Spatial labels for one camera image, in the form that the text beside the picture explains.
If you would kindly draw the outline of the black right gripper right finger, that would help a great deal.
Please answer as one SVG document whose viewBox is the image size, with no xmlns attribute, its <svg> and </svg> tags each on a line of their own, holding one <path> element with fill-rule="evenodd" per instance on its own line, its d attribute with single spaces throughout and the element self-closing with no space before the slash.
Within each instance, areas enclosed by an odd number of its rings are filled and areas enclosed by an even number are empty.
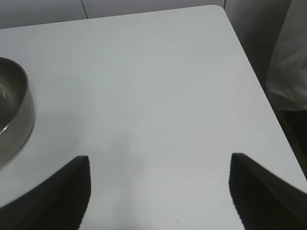
<svg viewBox="0 0 307 230">
<path fill-rule="evenodd" d="M 247 230 L 305 230 L 307 195 L 243 153 L 231 156 L 229 190 Z"/>
</svg>

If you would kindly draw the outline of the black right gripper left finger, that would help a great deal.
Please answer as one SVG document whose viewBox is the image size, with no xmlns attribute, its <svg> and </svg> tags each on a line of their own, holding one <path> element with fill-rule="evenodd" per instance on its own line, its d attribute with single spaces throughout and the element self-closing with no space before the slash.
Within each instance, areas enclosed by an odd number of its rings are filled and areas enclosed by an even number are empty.
<svg viewBox="0 0 307 230">
<path fill-rule="evenodd" d="M 77 156 L 0 209 L 2 230 L 77 230 L 91 196 L 88 156 Z"/>
</svg>

